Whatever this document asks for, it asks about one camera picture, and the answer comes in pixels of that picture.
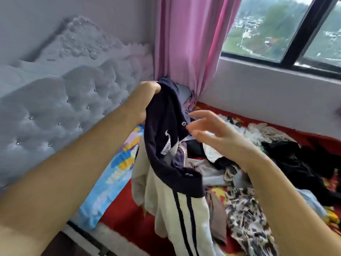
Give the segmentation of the person's right hand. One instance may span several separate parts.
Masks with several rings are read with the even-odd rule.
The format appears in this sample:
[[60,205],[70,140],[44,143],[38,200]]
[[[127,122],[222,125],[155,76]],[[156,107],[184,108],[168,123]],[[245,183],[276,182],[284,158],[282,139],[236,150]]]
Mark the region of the person's right hand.
[[258,147],[224,121],[196,119],[186,129],[198,142],[213,147],[244,171],[258,168],[268,159]]

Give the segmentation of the person's left hand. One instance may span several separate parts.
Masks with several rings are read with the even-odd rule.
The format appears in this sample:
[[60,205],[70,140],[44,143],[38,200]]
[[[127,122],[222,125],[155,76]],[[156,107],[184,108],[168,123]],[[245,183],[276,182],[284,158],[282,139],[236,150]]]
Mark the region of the person's left hand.
[[123,110],[129,122],[137,126],[146,119],[146,108],[155,95],[151,95],[148,81],[142,81],[124,102]]

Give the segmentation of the navy and white striped jacket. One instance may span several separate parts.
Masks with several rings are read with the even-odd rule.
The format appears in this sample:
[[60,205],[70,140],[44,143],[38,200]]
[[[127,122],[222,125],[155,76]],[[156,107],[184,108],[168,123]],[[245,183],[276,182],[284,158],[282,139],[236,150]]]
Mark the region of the navy and white striped jacket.
[[190,117],[179,89],[167,79],[146,108],[144,135],[132,167],[134,202],[155,218],[155,233],[168,238],[176,256],[216,256],[202,173],[186,167]]

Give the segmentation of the person's left forearm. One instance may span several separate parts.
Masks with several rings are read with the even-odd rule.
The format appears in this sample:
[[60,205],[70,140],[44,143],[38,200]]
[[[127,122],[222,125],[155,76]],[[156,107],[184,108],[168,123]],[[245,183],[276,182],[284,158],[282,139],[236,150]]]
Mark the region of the person's left forearm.
[[10,185],[0,198],[0,256],[40,256],[145,115],[146,106],[120,106]]

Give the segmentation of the person's right forearm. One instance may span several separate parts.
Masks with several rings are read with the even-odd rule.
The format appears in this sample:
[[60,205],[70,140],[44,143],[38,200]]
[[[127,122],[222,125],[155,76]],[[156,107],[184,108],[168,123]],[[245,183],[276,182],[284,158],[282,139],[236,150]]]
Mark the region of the person's right forearm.
[[341,238],[308,206],[275,163],[256,148],[246,171],[280,256],[341,256]]

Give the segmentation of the pink curtain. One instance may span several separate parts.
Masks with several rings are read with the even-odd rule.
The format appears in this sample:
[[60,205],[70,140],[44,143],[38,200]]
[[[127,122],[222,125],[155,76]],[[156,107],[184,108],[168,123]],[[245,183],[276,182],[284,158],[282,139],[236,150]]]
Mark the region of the pink curtain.
[[191,95],[193,109],[217,69],[242,0],[156,0],[155,76],[169,77]]

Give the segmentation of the grey garment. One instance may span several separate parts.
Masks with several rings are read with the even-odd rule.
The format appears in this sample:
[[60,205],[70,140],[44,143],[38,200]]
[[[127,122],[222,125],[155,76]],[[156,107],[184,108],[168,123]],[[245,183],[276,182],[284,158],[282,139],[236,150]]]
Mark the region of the grey garment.
[[204,186],[224,186],[234,187],[233,176],[236,174],[236,170],[232,168],[230,172],[229,168],[218,170],[207,159],[186,159],[185,167],[193,168],[202,174],[202,182]]

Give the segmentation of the beige patterned garment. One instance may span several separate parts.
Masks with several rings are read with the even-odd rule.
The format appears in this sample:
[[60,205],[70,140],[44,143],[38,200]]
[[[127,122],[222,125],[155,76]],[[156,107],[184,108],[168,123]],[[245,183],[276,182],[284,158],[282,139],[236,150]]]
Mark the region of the beige patterned garment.
[[241,122],[232,118],[231,116],[218,115],[230,128],[235,129],[238,133],[251,141],[255,146],[261,147],[262,142],[273,143],[282,141],[296,142],[293,138],[268,126],[266,123],[254,124],[250,123],[248,126],[242,126]]

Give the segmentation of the grey tufted headboard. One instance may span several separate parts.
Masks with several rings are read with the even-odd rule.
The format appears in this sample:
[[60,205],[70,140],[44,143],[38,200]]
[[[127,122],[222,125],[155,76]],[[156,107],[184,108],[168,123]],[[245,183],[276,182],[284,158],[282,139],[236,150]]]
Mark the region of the grey tufted headboard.
[[125,45],[83,16],[26,60],[0,65],[0,194],[153,76],[150,44]]

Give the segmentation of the brown garment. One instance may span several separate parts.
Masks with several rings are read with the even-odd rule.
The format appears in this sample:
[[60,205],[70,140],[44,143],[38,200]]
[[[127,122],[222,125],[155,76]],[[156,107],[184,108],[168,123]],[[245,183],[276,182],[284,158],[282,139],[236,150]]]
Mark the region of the brown garment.
[[207,188],[205,192],[211,236],[219,245],[227,245],[227,214],[224,204],[211,189]]

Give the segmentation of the blue cartoon print pillow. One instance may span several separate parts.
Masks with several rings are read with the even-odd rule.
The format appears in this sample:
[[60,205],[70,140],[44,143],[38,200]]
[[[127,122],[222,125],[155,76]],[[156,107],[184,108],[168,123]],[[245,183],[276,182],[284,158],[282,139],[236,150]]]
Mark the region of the blue cartoon print pillow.
[[140,138],[144,128],[137,126],[113,156],[86,200],[71,218],[83,230],[93,230],[107,208],[116,199],[132,176]]

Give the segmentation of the black garment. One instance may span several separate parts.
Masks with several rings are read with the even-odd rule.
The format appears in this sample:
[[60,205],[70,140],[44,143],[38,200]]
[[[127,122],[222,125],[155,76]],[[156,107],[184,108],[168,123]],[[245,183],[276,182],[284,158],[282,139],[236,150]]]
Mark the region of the black garment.
[[323,206],[334,206],[336,197],[322,177],[330,179],[341,170],[341,155],[328,152],[316,144],[312,149],[292,141],[262,142],[263,152],[281,169],[297,189],[311,191]]

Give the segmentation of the leopard print garment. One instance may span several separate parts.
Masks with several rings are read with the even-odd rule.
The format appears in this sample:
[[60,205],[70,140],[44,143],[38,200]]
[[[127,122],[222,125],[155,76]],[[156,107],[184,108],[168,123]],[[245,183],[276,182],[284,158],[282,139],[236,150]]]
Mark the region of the leopard print garment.
[[228,228],[244,256],[280,256],[248,174],[232,165],[226,169],[224,180],[228,183],[225,205]]

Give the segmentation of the black framed window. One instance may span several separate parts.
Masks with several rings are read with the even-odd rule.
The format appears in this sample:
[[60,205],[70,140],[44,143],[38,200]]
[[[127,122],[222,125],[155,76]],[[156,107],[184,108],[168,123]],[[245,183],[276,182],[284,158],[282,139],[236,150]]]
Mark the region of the black framed window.
[[221,56],[341,81],[341,0],[242,0]]

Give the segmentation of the red floral bed sheet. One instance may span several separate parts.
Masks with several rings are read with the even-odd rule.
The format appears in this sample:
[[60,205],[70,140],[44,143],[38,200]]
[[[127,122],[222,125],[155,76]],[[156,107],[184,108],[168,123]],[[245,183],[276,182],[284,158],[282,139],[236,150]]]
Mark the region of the red floral bed sheet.
[[[241,122],[243,126],[247,126],[249,123],[267,123],[220,110],[200,102],[197,103],[194,110],[211,110],[216,114],[232,116]],[[311,146],[311,142],[316,141],[329,152],[341,155],[341,141],[337,139],[275,124],[267,124],[288,134],[301,145]],[[128,240],[126,244],[123,241],[117,241],[116,245],[114,245],[114,238],[109,238],[109,235],[106,235],[109,243],[105,246],[112,251],[112,253],[107,253],[107,256],[112,256],[113,253],[117,256],[142,256],[142,253],[147,253],[150,256],[175,256],[173,246],[168,238],[161,238],[155,234],[154,217],[145,212],[142,206],[137,206],[134,203],[131,195],[131,181],[128,182],[105,211],[98,227],[108,227],[113,234],[119,234]],[[222,256],[244,256],[241,247],[231,237],[229,230],[227,230],[227,245],[219,247],[223,252]]]

